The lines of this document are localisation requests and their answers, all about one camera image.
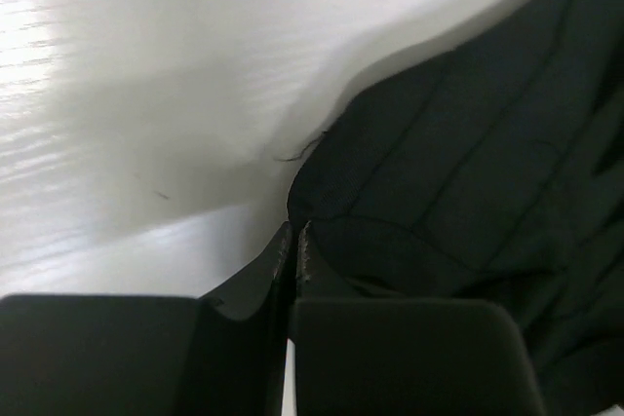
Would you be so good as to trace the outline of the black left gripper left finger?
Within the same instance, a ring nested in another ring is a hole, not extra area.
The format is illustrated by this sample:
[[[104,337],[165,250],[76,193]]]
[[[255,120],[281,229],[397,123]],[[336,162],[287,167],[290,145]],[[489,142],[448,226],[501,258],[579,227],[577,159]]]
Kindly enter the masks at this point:
[[[277,415],[293,231],[198,298],[22,294],[1,301],[5,415]]]

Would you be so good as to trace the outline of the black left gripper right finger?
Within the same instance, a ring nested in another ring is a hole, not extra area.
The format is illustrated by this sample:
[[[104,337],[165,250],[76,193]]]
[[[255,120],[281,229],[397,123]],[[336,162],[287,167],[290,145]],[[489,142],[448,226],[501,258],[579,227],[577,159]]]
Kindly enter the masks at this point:
[[[542,415],[520,331],[482,300],[367,297],[298,238],[292,305],[300,415]]]

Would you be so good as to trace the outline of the black skirt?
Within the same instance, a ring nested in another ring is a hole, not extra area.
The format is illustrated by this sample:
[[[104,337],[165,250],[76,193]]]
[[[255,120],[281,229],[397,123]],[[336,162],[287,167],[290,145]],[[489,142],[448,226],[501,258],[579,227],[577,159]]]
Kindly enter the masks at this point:
[[[529,0],[357,95],[289,218],[343,277],[504,307],[553,415],[623,399],[623,0]]]

